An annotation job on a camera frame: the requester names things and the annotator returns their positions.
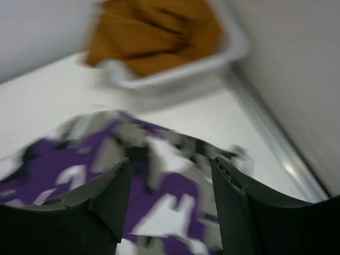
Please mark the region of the mustard brown trousers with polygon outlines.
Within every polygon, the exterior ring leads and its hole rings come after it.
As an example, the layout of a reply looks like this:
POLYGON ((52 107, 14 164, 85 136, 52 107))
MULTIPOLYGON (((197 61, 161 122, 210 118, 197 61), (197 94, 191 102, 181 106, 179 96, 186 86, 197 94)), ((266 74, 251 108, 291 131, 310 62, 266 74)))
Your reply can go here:
POLYGON ((213 54, 223 28, 207 1, 103 1, 86 63, 148 76, 213 54))

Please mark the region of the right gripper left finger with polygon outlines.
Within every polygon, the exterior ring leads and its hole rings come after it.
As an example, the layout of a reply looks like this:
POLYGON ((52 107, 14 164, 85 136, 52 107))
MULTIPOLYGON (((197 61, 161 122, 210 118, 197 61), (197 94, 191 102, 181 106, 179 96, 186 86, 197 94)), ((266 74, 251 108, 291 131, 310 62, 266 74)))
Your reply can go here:
POLYGON ((42 205, 1 206, 1 254, 114 254, 132 180, 123 158, 90 182, 42 205))

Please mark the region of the purple camouflage trousers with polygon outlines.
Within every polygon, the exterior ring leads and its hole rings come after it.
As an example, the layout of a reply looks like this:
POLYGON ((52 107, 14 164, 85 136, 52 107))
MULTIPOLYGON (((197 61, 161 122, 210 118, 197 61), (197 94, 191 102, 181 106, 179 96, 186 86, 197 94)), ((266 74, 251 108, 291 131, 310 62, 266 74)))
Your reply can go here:
POLYGON ((253 173, 247 152, 219 149, 127 113, 99 110, 1 159, 1 203, 41 205, 129 158, 132 181, 117 254, 221 254, 211 162, 253 173))

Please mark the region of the right aluminium frame rail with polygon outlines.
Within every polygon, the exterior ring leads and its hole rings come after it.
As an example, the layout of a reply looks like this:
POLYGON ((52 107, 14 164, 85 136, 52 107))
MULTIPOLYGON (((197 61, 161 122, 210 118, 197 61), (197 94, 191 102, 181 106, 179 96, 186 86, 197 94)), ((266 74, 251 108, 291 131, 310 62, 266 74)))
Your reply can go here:
POLYGON ((249 114, 252 123, 302 196, 310 202, 329 199, 328 191, 315 176, 310 164, 237 65, 232 67, 230 80, 235 95, 249 114))

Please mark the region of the white plastic basket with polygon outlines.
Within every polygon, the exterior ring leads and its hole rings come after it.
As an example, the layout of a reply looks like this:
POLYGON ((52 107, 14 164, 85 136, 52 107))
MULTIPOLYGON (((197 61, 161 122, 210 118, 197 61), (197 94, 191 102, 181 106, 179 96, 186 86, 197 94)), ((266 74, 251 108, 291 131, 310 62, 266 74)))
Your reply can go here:
POLYGON ((250 43, 230 1, 209 4, 227 33, 211 56, 147 77, 137 76, 122 61, 100 65, 108 83, 123 93, 128 105, 139 111, 154 111, 224 89, 222 77, 247 56, 250 43))

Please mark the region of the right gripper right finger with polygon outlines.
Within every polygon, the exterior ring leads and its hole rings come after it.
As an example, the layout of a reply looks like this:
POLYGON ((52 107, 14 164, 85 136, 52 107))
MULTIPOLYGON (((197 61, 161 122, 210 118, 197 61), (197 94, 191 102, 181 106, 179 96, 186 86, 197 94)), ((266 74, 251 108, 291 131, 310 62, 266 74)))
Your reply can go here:
POLYGON ((287 196, 221 156, 211 170, 223 254, 339 254, 338 196, 287 196))

